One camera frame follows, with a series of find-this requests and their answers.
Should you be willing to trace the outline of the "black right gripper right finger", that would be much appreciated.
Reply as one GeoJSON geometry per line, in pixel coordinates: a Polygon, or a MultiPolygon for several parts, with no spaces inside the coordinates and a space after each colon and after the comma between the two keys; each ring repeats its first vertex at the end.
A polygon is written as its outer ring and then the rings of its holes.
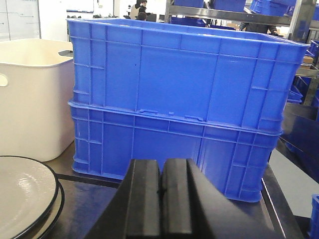
{"type": "Polygon", "coordinates": [[[168,159],[162,171],[165,239],[280,239],[235,206],[191,159],[168,159]]]}

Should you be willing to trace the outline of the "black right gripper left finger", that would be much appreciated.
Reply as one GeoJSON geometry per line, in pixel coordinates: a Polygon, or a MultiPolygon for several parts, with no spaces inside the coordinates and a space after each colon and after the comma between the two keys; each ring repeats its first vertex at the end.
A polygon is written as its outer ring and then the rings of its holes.
{"type": "Polygon", "coordinates": [[[160,171],[155,160],[134,159],[87,239],[159,239],[160,171]]]}

